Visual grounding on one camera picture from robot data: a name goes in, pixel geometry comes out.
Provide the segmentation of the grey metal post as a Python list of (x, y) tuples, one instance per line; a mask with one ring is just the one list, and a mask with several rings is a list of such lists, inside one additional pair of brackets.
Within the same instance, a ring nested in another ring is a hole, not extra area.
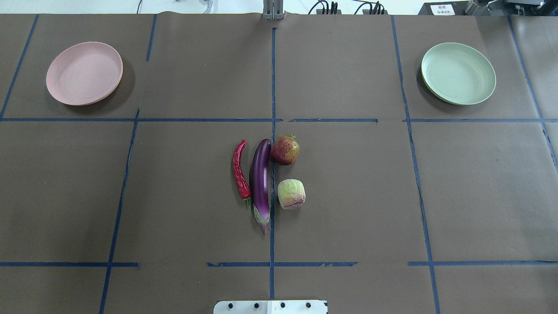
[(263, 20), (283, 20), (285, 11), (283, 0), (263, 0)]

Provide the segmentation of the red chili pepper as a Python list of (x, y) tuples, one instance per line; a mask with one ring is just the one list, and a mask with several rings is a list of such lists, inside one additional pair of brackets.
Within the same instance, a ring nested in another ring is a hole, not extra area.
[(241, 199), (245, 202), (248, 208), (251, 208), (251, 200), (252, 200), (252, 193), (249, 187), (249, 184), (246, 181), (245, 175), (243, 173), (241, 161), (242, 161), (242, 153), (246, 146), (246, 141), (244, 139), (241, 140), (239, 145), (234, 150), (232, 156), (232, 169), (233, 175), (235, 176), (235, 183), (239, 192)]

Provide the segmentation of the white metal base plate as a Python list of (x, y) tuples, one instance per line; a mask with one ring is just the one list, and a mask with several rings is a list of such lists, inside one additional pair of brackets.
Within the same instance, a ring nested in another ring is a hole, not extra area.
[(214, 314), (328, 314), (326, 300), (223, 300)]

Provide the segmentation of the green plate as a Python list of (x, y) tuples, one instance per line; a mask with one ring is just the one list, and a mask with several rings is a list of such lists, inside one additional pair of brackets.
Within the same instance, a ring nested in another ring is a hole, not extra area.
[(489, 59), (458, 42), (443, 42), (427, 50), (421, 60), (421, 77), (436, 97), (457, 106), (486, 101), (497, 85)]

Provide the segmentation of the purple eggplant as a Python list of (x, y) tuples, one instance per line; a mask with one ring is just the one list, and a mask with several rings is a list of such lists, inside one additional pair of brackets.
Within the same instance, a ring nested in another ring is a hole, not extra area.
[(268, 165), (271, 147), (270, 139), (263, 139), (259, 143), (253, 155), (250, 171), (252, 210), (263, 235), (267, 234), (270, 222)]

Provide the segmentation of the black box with label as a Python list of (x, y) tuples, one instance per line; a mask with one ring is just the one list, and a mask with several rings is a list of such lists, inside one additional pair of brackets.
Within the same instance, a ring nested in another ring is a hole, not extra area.
[(465, 15), (465, 8), (468, 0), (454, 1), (445, 0), (442, 2), (429, 2), (424, 3), (418, 15), (431, 15), (431, 16), (462, 16)]

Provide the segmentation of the green pink sugar apple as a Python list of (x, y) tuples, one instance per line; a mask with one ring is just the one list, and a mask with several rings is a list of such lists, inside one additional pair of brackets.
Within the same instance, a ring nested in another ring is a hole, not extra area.
[(282, 209), (298, 209), (306, 201), (305, 187), (297, 179), (281, 181), (278, 185), (277, 195)]

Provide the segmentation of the pink plate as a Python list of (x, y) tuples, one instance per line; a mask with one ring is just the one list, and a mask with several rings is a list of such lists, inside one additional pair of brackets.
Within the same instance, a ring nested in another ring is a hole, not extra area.
[(58, 54), (48, 67), (48, 93), (64, 105), (87, 106), (100, 102), (119, 86), (123, 59), (104, 42), (75, 44)]

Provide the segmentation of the red yellow pomegranate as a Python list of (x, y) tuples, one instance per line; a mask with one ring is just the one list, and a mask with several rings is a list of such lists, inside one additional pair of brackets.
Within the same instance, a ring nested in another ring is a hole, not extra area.
[(271, 159), (279, 165), (291, 165), (295, 163), (300, 149), (294, 134), (279, 137), (271, 148)]

